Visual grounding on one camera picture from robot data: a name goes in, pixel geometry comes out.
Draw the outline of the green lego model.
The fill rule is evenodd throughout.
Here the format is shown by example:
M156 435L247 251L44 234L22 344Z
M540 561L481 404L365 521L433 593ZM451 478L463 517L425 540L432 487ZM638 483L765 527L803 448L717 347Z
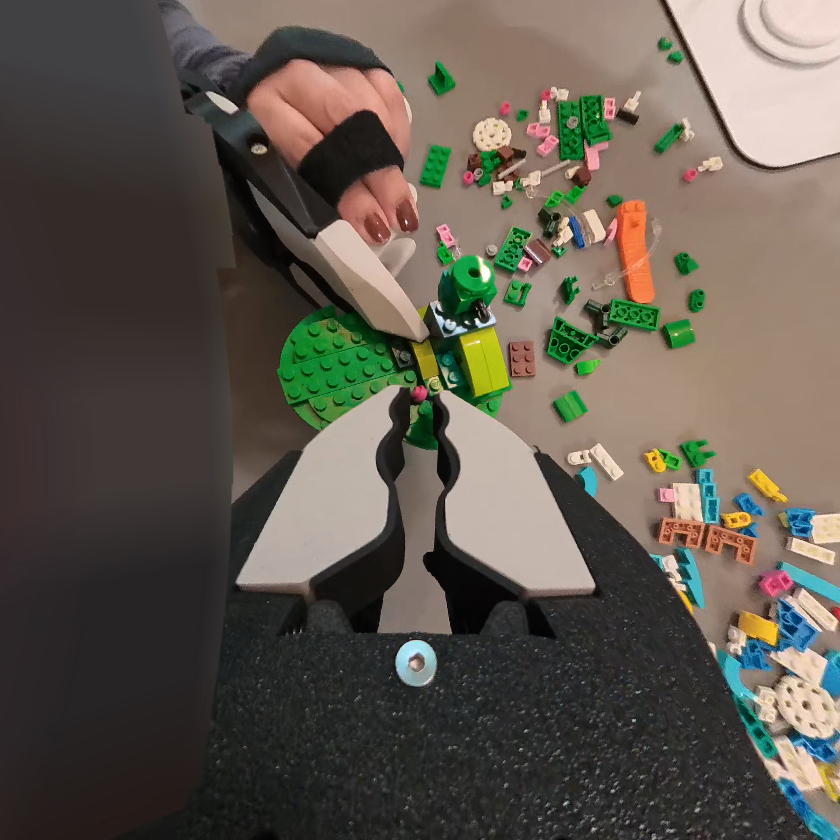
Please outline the green lego model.
M287 403L322 430L389 385L409 391L425 385L428 399L409 406L404 437L413 446L436 449L432 399L442 392L496 418L511 389L507 364L490 304L496 271L477 255L446 265L437 298L418 310L428 338L417 343L373 329L332 307L301 320L283 347L277 368Z

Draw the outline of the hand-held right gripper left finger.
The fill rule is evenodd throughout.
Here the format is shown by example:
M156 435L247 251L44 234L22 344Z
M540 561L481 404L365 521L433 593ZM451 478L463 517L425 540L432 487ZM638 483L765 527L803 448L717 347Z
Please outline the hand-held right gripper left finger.
M403 571L396 480L407 429L408 388L388 385L292 453L237 588L336 602L355 629L375 631L384 594Z

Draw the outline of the orange brick separator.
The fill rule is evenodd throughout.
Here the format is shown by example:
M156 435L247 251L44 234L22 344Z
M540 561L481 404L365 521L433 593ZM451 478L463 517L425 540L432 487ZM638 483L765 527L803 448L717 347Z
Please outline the orange brick separator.
M641 200L622 203L616 211L616 239L628 299L648 305L655 299L655 284L646 241L647 207Z

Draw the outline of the white rounded base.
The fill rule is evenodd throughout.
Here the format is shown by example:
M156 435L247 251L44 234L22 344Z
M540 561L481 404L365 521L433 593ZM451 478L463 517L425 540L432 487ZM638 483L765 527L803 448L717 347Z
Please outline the white rounded base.
M743 157L781 169L838 155L838 1L665 6Z

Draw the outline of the scatter of green lego pieces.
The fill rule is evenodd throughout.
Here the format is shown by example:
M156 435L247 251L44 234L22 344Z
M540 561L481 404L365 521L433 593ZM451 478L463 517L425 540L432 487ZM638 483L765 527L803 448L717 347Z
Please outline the scatter of green lego pieces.
M637 121L639 96L636 92L618 108L614 98L596 94L571 99L564 88L552 87L542 92L533 119L528 109L511 116L510 103L504 101L497 117L478 121L471 134L474 148L463 171L464 188L485 190L498 200L501 210L508 209L516 196L533 201L537 229L532 232L512 225L501 244L488 241L487 247L475 255L459 243L450 226L438 226L435 271L440 275L425 286L432 300L437 298L438 282L448 263L461 256L480 256L488 259L496 271L497 295L493 301L521 309L532 291L535 271L551 266L570 248L582 253L602 245L614 246L619 260L617 271L591 287L610 300L582 302L581 315L587 318L584 329L568 320L567 311L554 314L545 330L548 359L563 368L574 368L576 375L583 377L591 375L631 331L661 335L671 352L693 345L697 336L688 318L663 320L661 308L654 302L640 304L627 297L616 239L616 211L631 200L620 195L607 197L613 212L609 225L603 224L594 208L576 206L598 168L599 153L613 139L613 121ZM649 257L661 228L647 210ZM498 339L511 382L508 344Z

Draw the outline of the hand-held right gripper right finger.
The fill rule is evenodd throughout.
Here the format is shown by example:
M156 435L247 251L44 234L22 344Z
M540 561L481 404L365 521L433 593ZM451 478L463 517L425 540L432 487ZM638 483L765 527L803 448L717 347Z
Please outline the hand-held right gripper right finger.
M562 511L564 472L503 423L450 392L433 400L443 489L423 557L450 630L475 635L499 604L592 596L597 584Z

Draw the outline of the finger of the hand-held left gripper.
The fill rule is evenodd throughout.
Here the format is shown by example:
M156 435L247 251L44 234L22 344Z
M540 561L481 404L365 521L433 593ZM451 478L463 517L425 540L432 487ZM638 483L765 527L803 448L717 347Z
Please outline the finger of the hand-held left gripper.
M410 298L349 223L331 223L313 243L373 329L417 343L428 338L428 327Z
M347 293L333 289L328 279L309 264L293 261L290 274L298 293L315 309L332 307L338 314L352 314L364 320Z

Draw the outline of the person's left hand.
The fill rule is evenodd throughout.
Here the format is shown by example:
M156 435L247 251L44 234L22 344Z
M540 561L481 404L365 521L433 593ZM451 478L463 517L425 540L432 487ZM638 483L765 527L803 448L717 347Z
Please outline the person's left hand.
M403 170L411 119L392 73L351 39L276 30L228 87L306 186L369 244L418 229Z

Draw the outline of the person's left forearm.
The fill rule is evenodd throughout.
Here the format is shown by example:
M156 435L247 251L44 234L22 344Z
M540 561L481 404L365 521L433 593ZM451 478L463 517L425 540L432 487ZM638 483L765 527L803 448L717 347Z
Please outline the person's left forearm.
M229 97L251 55L222 42L202 26L181 2L158 1L164 33L180 79L206 81Z

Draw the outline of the pile of colourful lego pieces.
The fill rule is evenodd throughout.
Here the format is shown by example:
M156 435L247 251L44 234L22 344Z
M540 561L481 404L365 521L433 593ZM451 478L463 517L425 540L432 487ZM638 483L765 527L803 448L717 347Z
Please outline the pile of colourful lego pieces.
M748 492L721 509L706 440L681 444L680 454L654 448L644 452L651 470L671 475L683 465L688 481L657 488L669 506L655 537L670 554L652 553L690 614L707 606L698 552L753 565L759 546L757 526L763 507ZM838 647L818 649L821 637L838 640L838 584L789 562L758 574L765 613L741 610L727 628L723 644L710 643L724 679L771 778L818 838L838 838L838 824L819 814L806 799L823 791L838 804Z

